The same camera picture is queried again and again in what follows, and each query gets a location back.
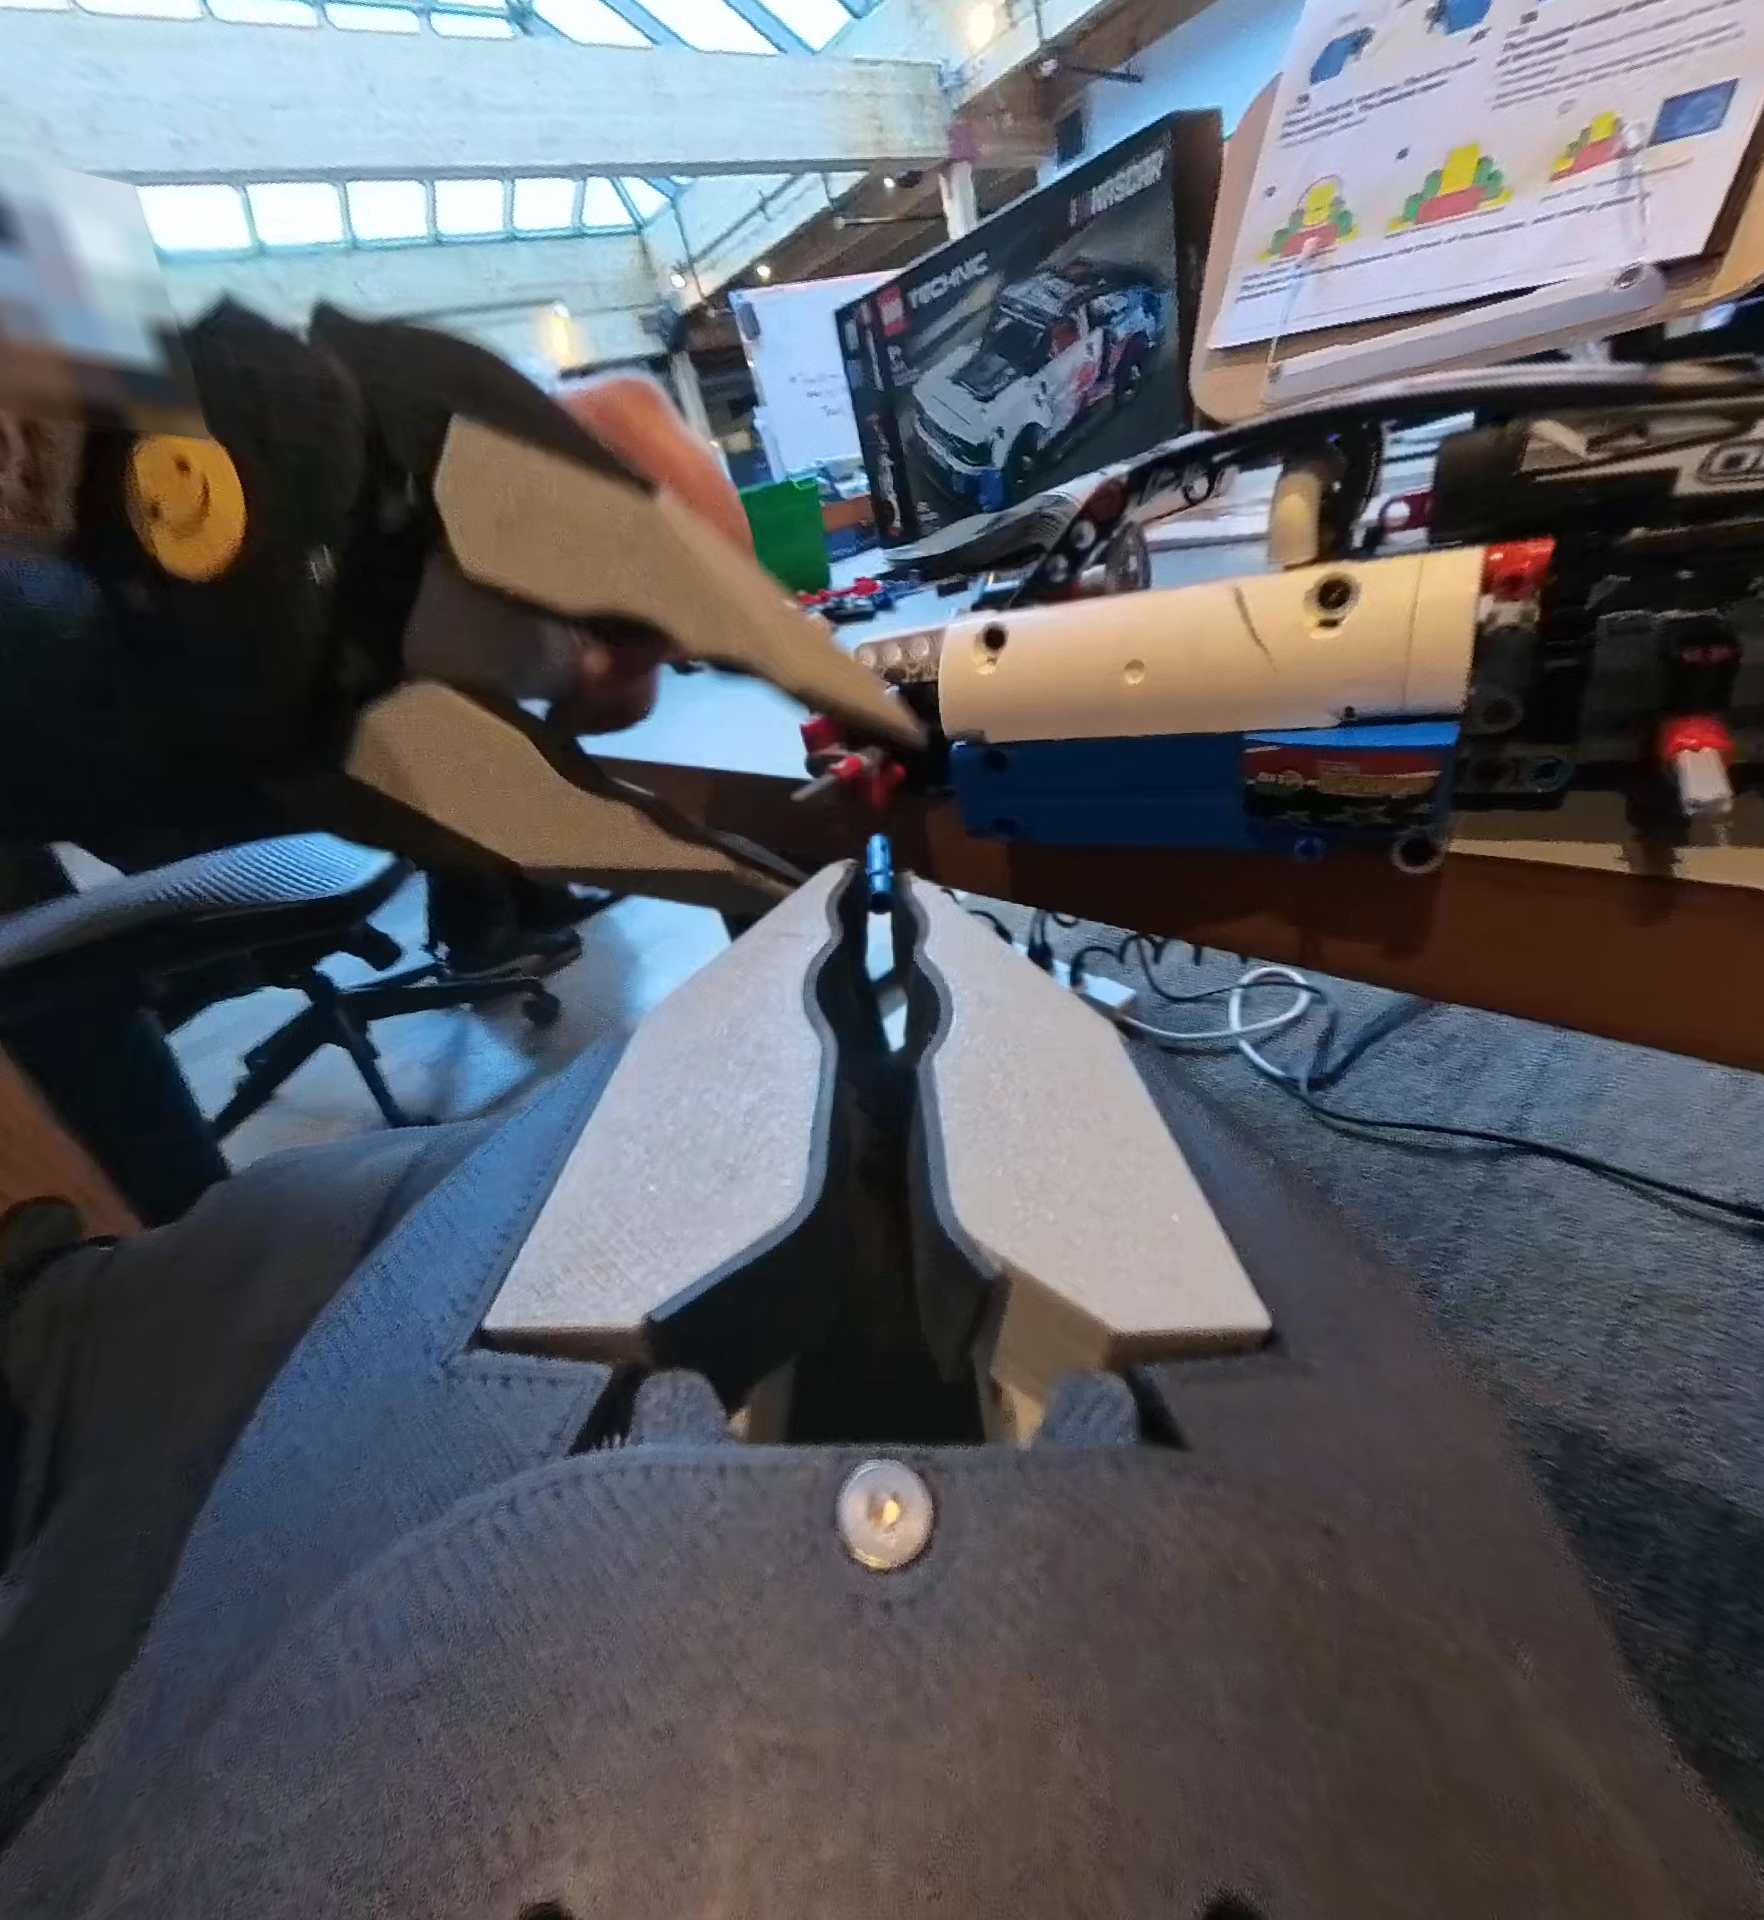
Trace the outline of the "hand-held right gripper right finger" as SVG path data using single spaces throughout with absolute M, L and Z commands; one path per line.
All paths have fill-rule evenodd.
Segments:
M 913 1056 L 913 1272 L 948 1384 L 1036 1440 L 1071 1378 L 1274 1342 L 1114 1022 L 925 875 L 893 886 Z

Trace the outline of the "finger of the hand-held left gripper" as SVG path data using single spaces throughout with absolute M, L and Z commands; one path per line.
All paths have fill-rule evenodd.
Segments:
M 346 774 L 408 827 L 523 875 L 766 919 L 803 888 L 790 862 L 717 838 L 607 774 L 527 714 L 400 680 L 354 719 Z
M 653 629 L 690 664 L 772 680 L 897 752 L 925 745 L 916 714 L 679 498 L 451 418 L 431 502 L 444 552 L 475 590 L 581 629 Z

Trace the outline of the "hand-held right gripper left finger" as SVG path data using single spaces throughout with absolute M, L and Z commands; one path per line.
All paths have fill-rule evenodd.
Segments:
M 631 1027 L 478 1321 L 492 1353 L 689 1367 L 732 1408 L 837 1321 L 857 893 L 857 867 L 818 869 Z

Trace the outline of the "toy brick car model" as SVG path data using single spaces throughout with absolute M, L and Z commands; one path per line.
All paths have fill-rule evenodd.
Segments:
M 1071 495 L 1003 607 L 855 650 L 925 745 L 803 719 L 797 805 L 1012 849 L 1382 849 L 1621 805 L 1651 869 L 1764 805 L 1764 364 L 1406 373 Z

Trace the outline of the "person's left hand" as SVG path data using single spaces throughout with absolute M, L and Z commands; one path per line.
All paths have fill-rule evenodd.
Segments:
M 679 419 L 671 389 L 646 373 L 593 373 L 558 389 L 620 469 L 679 498 L 709 533 L 750 558 L 750 520 L 709 440 Z M 679 657 L 653 629 L 558 629 L 569 669 L 558 696 L 531 696 L 560 734 L 620 734 L 653 719 L 661 669 Z

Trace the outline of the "green plastic bin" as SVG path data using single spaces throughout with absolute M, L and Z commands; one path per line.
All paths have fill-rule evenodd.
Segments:
M 837 590 L 818 476 L 737 484 L 737 509 L 750 520 L 750 558 L 766 566 L 766 574 L 775 574 L 797 601 Z

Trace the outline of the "white power strip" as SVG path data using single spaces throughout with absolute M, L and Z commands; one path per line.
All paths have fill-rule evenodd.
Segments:
M 1036 974 L 1049 974 L 1083 1006 L 1107 1015 L 1114 1027 L 1138 1022 L 1138 989 L 1107 974 L 1107 952 L 1093 952 L 1093 960 L 1091 960 L 1091 947 L 1062 952 L 1049 911 L 1031 919 L 1026 960 Z

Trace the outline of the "whiteboard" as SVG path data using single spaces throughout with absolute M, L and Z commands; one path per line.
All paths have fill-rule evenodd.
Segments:
M 890 275 L 737 286 L 729 297 L 756 389 L 750 430 L 775 482 L 857 465 L 840 307 L 864 302 L 877 286 L 890 286 Z

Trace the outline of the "grey mesh office chair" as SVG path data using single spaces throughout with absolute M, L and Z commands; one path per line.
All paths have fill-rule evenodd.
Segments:
M 527 875 L 428 869 L 428 960 L 380 931 L 408 862 L 340 838 L 193 854 L 0 919 L 0 1056 L 141 1230 L 175 1224 L 224 1175 L 224 1138 L 312 1056 L 340 1052 L 389 1131 L 408 1115 L 380 1027 L 513 1004 L 560 1022 L 548 974 L 581 960 L 605 893 Z M 285 989 L 302 1015 L 240 1056 L 218 1115 L 175 1073 L 173 1033 L 213 1004 Z

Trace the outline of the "black toy car box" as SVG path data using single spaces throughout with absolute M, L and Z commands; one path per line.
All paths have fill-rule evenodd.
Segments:
M 1187 433 L 1222 158 L 1222 106 L 1168 114 L 840 302 L 890 552 Z

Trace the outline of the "person's leg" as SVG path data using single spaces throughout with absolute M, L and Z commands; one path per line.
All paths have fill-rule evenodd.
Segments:
M 581 1093 L 548 1085 L 492 1129 L 298 1148 L 13 1286 L 7 1641 L 123 1669 L 175 1566 L 189 1611 L 252 1638 L 569 1456 L 607 1378 L 475 1342 L 581 1129 Z

